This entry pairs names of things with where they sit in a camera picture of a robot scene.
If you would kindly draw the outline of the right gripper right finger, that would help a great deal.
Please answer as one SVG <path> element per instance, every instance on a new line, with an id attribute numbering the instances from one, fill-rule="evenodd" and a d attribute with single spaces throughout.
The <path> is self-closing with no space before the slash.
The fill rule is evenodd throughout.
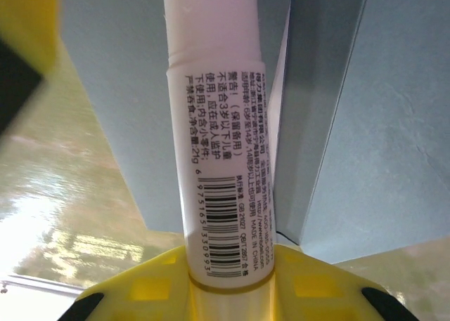
<path id="1" fill-rule="evenodd" d="M 275 246 L 271 320 L 417 320 L 383 286 L 296 249 Z"/>

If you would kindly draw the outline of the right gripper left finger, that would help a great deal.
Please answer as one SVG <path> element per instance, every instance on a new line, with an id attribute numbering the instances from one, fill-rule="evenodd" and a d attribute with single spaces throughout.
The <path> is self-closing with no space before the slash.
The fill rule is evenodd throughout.
<path id="1" fill-rule="evenodd" d="M 176 247 L 85 289 L 60 320 L 196 320 L 186 250 Z"/>

